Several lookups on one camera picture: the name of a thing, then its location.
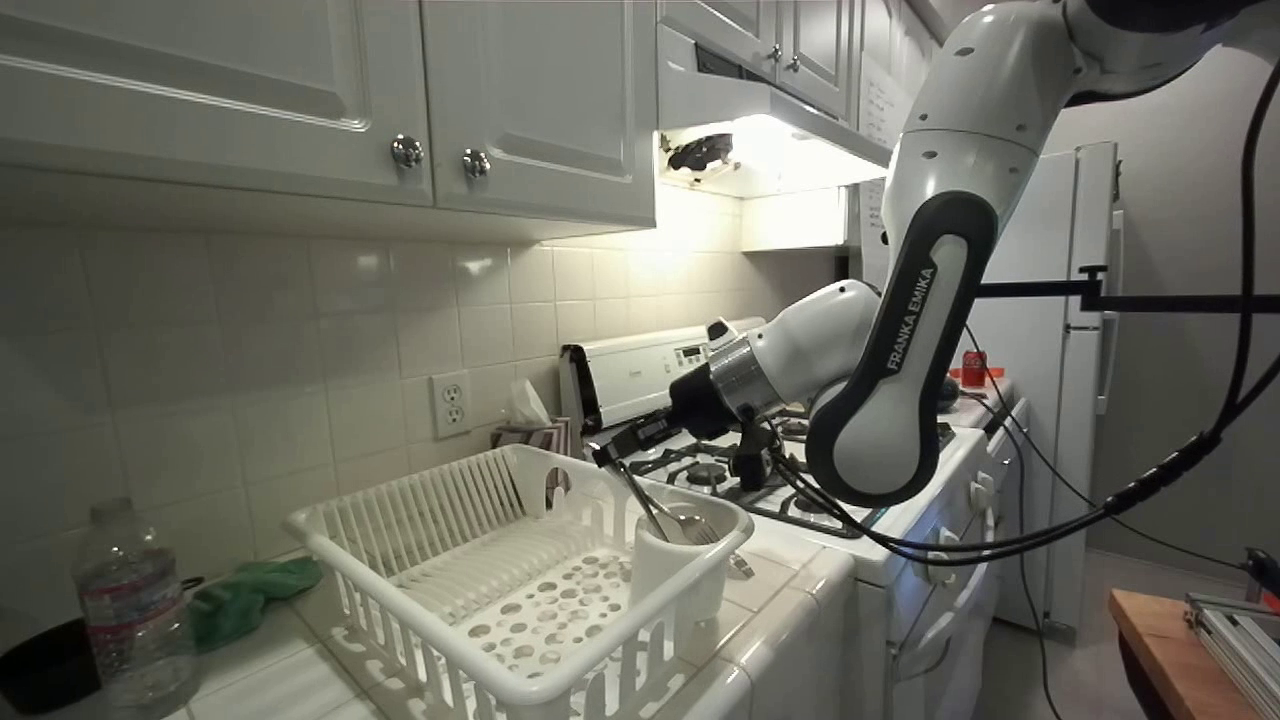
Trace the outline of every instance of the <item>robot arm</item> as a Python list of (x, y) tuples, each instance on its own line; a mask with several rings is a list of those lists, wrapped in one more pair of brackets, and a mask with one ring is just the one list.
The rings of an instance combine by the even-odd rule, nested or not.
[(884, 299), (831, 284), (673, 385), (673, 421), (724, 433), (777, 400), (812, 400), (808, 469), (838, 500), (915, 498), (934, 469), (934, 398), (971, 292), (1070, 101), (1134, 96), (1187, 73), (1252, 0), (987, 6), (934, 51), (894, 143), (884, 229), (900, 239)]

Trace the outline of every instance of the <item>white dish rack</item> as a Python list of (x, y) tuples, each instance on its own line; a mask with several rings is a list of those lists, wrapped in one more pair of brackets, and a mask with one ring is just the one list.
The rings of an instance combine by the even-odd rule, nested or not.
[(540, 449), (495, 449), (293, 517), (335, 605), (425, 717), (634, 717), (712, 658), (746, 514), (654, 487), (712, 546), (654, 546), (628, 487)]

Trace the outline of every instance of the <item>electrical outlet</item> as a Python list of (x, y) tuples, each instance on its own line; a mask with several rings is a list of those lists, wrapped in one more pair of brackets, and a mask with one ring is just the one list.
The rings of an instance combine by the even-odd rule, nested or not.
[(434, 435), (461, 435), (472, 429), (472, 371), (432, 375), (432, 429)]

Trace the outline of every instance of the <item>green cloth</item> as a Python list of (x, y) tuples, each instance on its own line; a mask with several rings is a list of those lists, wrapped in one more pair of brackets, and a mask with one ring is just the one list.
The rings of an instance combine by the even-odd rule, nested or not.
[(313, 558), (251, 559), (241, 566), (230, 575), (200, 589), (189, 608), (194, 652), (213, 652), (241, 636), (251, 636), (273, 605), (316, 589), (318, 575), (322, 566)]

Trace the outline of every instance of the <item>refrigerator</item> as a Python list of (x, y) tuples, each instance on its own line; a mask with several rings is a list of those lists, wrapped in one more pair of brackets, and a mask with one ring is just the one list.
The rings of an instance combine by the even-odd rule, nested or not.
[[(887, 250), (880, 233), (864, 233), (864, 279), (884, 288)], [(997, 255), (984, 273), (987, 284), (1012, 279), (1083, 279), (1080, 267), (1108, 267), (1102, 292), (1123, 279), (1123, 209), (1121, 209), (1121, 151), (1117, 143), (1080, 143), (1048, 151), (1012, 211)], [(1092, 494), (1097, 421), (1108, 413), (1117, 367), (1117, 317), (1080, 311), (1068, 295), (976, 299), (967, 330), (987, 353), (990, 367), (1008, 367), (1017, 398), (1027, 400), (1027, 433), (1035, 449), (1070, 482)], [(1080, 517), (1075, 500), (1033, 449), (1020, 453), (1020, 483), (1003, 487), (1003, 538), (1048, 530)], [(1027, 575), (1033, 605), (1044, 626), (1080, 626), (1083, 589), (1083, 532), (1000, 566), (1000, 619), (1027, 626), (1020, 575)]]

